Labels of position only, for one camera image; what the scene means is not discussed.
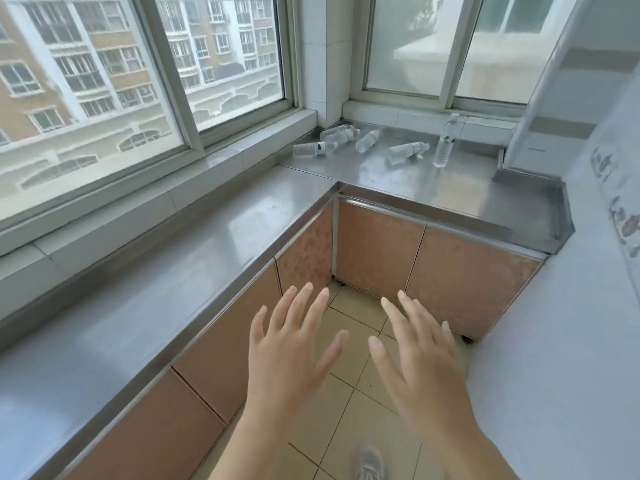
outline plastic water bottle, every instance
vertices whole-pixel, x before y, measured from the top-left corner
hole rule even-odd
[[[341,144],[345,144],[355,138],[357,138],[358,136],[360,136],[360,130],[354,128],[354,127],[349,127],[345,130],[342,130],[338,133],[334,133],[331,134],[329,136],[327,136],[324,140],[327,143],[335,143],[338,146],[340,146]]]
[[[320,133],[320,141],[324,141],[327,136],[330,136],[330,135],[335,134],[335,133],[340,133],[340,131],[345,131],[348,128],[353,128],[353,126],[351,126],[351,125],[340,125],[340,126],[336,126],[335,128],[329,128],[327,130],[324,130],[324,131],[322,131],[322,133]]]
[[[444,125],[444,131],[440,135],[438,146],[436,147],[436,153],[433,157],[433,166],[442,168],[447,165],[449,156],[453,151],[453,145],[458,137],[458,119],[460,115],[458,113],[452,113],[447,124]]]
[[[428,149],[429,144],[422,143],[420,141],[392,146],[391,148],[389,148],[387,161],[391,165],[394,165],[400,162],[404,162],[405,160],[407,160],[407,158],[411,158],[414,155],[421,156],[421,154],[426,152]]]
[[[356,141],[356,151],[358,153],[364,153],[370,149],[380,139],[380,130],[373,130],[367,133],[367,135]]]
[[[316,141],[314,143],[300,143],[293,145],[293,156],[315,157],[334,151],[338,147],[335,143]]]

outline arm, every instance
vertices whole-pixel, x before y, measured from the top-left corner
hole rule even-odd
[[[418,300],[398,298],[408,319],[382,298],[400,346],[401,371],[377,337],[369,349],[385,387],[404,419],[454,480],[518,480],[478,427],[456,344]]]
[[[272,475],[302,407],[340,357],[348,338],[345,330],[317,363],[314,359],[329,290],[320,291],[303,321],[311,291],[311,283],[297,296],[295,287],[289,288],[276,305],[266,334],[262,325],[266,307],[253,319],[244,413],[209,480],[266,480]]]

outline tile floor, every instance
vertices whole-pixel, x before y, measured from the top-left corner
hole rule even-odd
[[[398,345],[380,300],[332,281],[329,307],[318,332],[316,349],[324,350],[337,331],[349,341],[323,388],[302,414],[275,480],[352,480],[360,446],[375,444],[387,464],[388,480],[444,480],[440,466],[406,432],[369,357],[367,339],[380,336],[399,363]],[[471,347],[460,337],[465,371]],[[207,480],[242,412],[204,460],[193,480]]]

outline finger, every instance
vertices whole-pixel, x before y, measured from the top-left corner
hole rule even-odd
[[[342,354],[342,350],[344,348],[345,343],[347,343],[347,339],[349,338],[348,330],[340,330],[335,334],[335,338],[329,344],[329,346],[324,350],[322,357],[320,360],[316,362],[316,375],[317,379],[322,383],[324,378],[327,377],[329,371],[336,361],[340,358]]]
[[[433,337],[433,343],[435,343],[436,345],[443,345],[444,337],[442,336],[442,329],[440,328],[440,324],[438,323],[438,321],[434,318],[433,315],[429,313],[429,311],[424,306],[422,306],[420,301],[414,299],[413,302],[418,310],[420,310],[420,316],[422,317],[422,319],[429,325],[431,336]]]
[[[380,374],[380,379],[382,379],[391,398],[396,402],[395,398],[402,394],[406,387],[402,372],[398,370],[394,361],[391,360],[389,352],[379,338],[369,337],[369,351],[371,352],[373,363]]]
[[[287,312],[287,319],[284,322],[285,327],[290,327],[295,330],[300,329],[300,323],[302,323],[302,315],[305,313],[305,307],[309,301],[309,297],[314,290],[314,286],[311,283],[307,283],[302,287],[300,293],[294,298],[289,311]]]
[[[387,298],[382,298],[380,303],[391,321],[391,327],[394,329],[394,335],[400,347],[416,344],[415,332],[400,310]]]
[[[291,302],[293,298],[296,297],[296,287],[292,286],[287,291],[285,291],[282,298],[280,298],[278,304],[273,309],[273,313],[271,315],[271,321],[269,322],[269,331],[279,331],[284,325],[284,320],[287,317],[287,311],[291,306]]]
[[[312,342],[316,339],[316,333],[320,327],[320,322],[322,322],[322,315],[328,301],[329,288],[324,288],[318,296],[316,296],[316,299],[309,307],[304,322],[302,322],[302,332],[306,334]]]
[[[262,308],[255,314],[251,322],[251,330],[249,332],[249,346],[257,344],[264,338],[264,317],[267,315],[267,307]]]
[[[456,339],[453,338],[451,327],[449,327],[449,322],[447,321],[442,322],[442,335],[444,336],[444,343],[446,344],[449,353],[453,355],[453,357],[458,357]]]
[[[433,336],[429,329],[428,323],[422,318],[422,311],[415,306],[406,293],[402,290],[398,291],[398,300],[404,308],[405,313],[409,317],[409,323],[411,323],[415,336],[418,339],[421,347],[428,347],[433,345]]]

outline pink cabinet door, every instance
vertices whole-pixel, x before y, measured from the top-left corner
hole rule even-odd
[[[246,398],[253,317],[263,305],[271,316],[279,299],[278,275],[272,264],[174,364],[175,370],[226,423]]]
[[[406,293],[439,321],[480,340],[542,262],[427,227]]]
[[[341,201],[335,277],[396,301],[409,279],[424,227]]]
[[[333,212],[328,206],[276,256],[282,291],[291,286],[300,290],[311,282],[314,292],[308,301],[307,306],[310,306],[331,281],[332,243]]]
[[[189,480],[224,428],[187,384],[169,371],[67,480]]]

